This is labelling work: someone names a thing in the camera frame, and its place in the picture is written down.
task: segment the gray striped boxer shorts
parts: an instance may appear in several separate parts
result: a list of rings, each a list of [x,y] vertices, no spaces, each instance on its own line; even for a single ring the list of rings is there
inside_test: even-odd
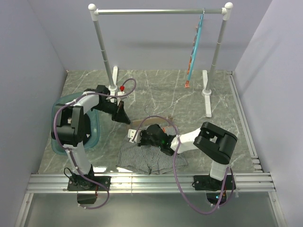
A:
[[[166,133],[175,135],[173,127],[166,127]],[[168,156],[153,146],[138,147],[137,143],[129,142],[126,136],[122,142],[118,156],[117,167],[124,168],[139,174],[163,174],[173,170],[173,156]],[[176,168],[187,166],[184,154],[176,157]]]

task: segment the gray marble surface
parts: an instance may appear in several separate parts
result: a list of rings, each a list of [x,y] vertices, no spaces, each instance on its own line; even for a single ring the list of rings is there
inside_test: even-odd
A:
[[[190,88],[185,88],[185,70],[120,70],[118,85],[133,77],[137,80],[136,90],[125,100],[125,111],[131,120],[140,120],[148,114],[174,117],[174,123],[180,133],[187,133],[201,127],[205,121],[212,122],[238,137],[232,156],[231,166],[235,172],[251,172],[254,167],[248,145],[236,109],[228,76],[218,71],[211,86],[212,118],[205,117],[202,91],[202,71],[194,71]],[[82,92],[87,88],[96,88],[98,84],[108,85],[105,70],[69,71],[62,96]],[[126,90],[132,82],[126,84]],[[117,169],[116,161],[121,141],[127,134],[125,125],[111,121],[111,116],[99,112],[100,140],[86,151],[95,172],[126,172]],[[188,166],[179,172],[209,172],[211,159],[200,150],[185,153]],[[40,165],[40,173],[62,173],[65,167],[71,167],[67,156],[53,152],[50,138]]]

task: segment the glass panel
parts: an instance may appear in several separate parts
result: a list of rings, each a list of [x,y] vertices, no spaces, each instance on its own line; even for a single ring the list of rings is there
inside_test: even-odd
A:
[[[188,198],[210,210],[204,193]],[[112,194],[108,204],[97,210],[79,208],[75,194],[35,194],[25,226],[277,227],[277,222],[266,192],[240,193],[208,216],[194,212],[180,194]]]

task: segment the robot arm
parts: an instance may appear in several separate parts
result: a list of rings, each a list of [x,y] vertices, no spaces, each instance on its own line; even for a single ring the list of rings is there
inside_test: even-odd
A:
[[[128,132],[130,142],[133,140],[134,131],[129,130]],[[226,167],[231,160],[238,140],[234,134],[210,122],[205,122],[201,128],[179,135],[179,138],[181,145],[177,151],[178,154],[197,148],[200,149],[213,160],[210,176],[219,181],[223,180]],[[138,146],[152,145],[159,147],[163,153],[170,156],[174,154],[178,145],[177,136],[167,135],[157,124],[140,131],[134,141],[138,143]]]
[[[92,92],[102,93],[109,95],[109,90],[104,85],[98,85],[96,89],[87,89],[83,94]],[[124,92],[118,92],[118,95],[123,95]],[[55,111],[57,112],[63,105],[57,104]],[[112,103],[110,99],[104,96],[89,95],[81,98],[77,103],[65,108],[57,119],[57,132],[60,142],[65,148],[70,148],[73,153],[73,157],[77,163],[79,170],[89,175],[92,172],[92,167],[88,161],[83,142],[87,140],[89,136],[90,123],[85,120],[87,111],[91,109],[97,109],[105,113],[111,114],[112,120],[116,122],[130,124],[130,120],[124,111],[124,102],[121,99],[117,99],[116,102]],[[67,151],[67,155],[71,161],[70,151]],[[78,175],[75,166],[72,164],[72,171]]]

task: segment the metal frame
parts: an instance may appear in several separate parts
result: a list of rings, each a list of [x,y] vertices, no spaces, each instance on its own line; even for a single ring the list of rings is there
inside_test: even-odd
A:
[[[110,193],[179,193],[173,174],[140,175],[133,173],[95,174],[111,176]],[[179,173],[178,179],[184,192],[199,193],[192,187],[194,175],[209,173]],[[241,192],[274,192],[270,173],[236,173],[237,190]],[[31,175],[26,193],[95,193],[95,191],[69,192],[68,178],[62,174]]]
[[[217,63],[217,58],[219,55],[219,50],[226,26],[226,21],[229,20],[230,14],[233,8],[233,4],[231,2],[227,2],[225,6],[221,9],[97,9],[95,4],[89,4],[89,11],[91,15],[91,19],[94,22],[95,30],[97,33],[99,45],[101,48],[102,52],[102,57],[103,57],[103,62],[107,71],[107,76],[109,80],[109,90],[111,92],[111,95],[115,95],[117,92],[117,85],[113,80],[113,75],[110,70],[106,50],[105,50],[105,45],[103,42],[102,34],[101,34],[101,29],[99,26],[99,21],[98,21],[98,15],[116,15],[116,14],[222,14],[223,15],[223,20],[221,24],[221,29],[216,45],[216,49],[214,52],[214,57],[212,61],[212,65],[210,68],[209,75],[204,73],[205,79],[204,81],[204,88],[202,91],[202,96],[205,97],[205,109],[206,109],[206,117],[212,117],[212,110],[211,110],[211,102],[210,102],[210,95],[212,93],[210,89],[211,85],[211,80],[213,79],[214,76],[214,71],[216,68],[216,63]]]
[[[98,15],[121,14],[222,14],[223,9],[97,9]]]
[[[232,88],[232,95],[233,95],[233,98],[235,100],[236,107],[237,107],[239,117],[240,117],[240,120],[241,120],[241,124],[242,124],[243,130],[244,130],[244,135],[245,135],[245,138],[246,138],[249,150],[250,150],[250,155],[252,157],[258,156],[257,152],[256,152],[254,142],[253,142],[252,137],[251,137],[250,129],[249,129],[246,117],[245,117],[245,113],[244,113],[244,110],[243,110],[243,107],[242,107],[242,104],[241,104],[241,100],[239,98],[239,94],[238,94],[238,91],[237,91],[237,88],[236,88],[235,81],[233,80],[232,74],[228,75],[228,77],[229,77],[230,86]]]
[[[34,196],[33,193],[25,194],[20,211],[19,211],[19,215],[17,217],[17,221],[15,223],[15,227],[24,226],[33,196]]]
[[[269,198],[279,227],[286,227],[287,222],[281,208],[277,192],[269,192]]]
[[[246,139],[249,151],[250,151],[250,156],[251,156],[251,159],[252,159],[252,163],[255,167],[255,172],[262,173],[263,172],[262,166],[261,166],[259,157],[257,155],[254,142],[252,140],[250,129],[249,129],[246,117],[245,117],[245,113],[244,113],[244,110],[243,110],[243,107],[242,107],[242,104],[241,104],[241,100],[239,98],[239,94],[238,94],[238,91],[237,91],[237,88],[236,88],[235,81],[234,81],[233,76],[232,76],[232,72],[230,72],[230,75],[228,75],[228,79],[229,79],[229,83],[230,83],[230,86],[231,86],[231,89],[232,89],[232,95],[233,95],[233,98],[234,98],[234,101],[235,101],[235,104],[236,104],[236,107],[237,107],[237,110],[238,110],[238,114],[239,114],[239,117],[240,117],[241,125],[242,125],[243,131],[244,131],[245,139]]]

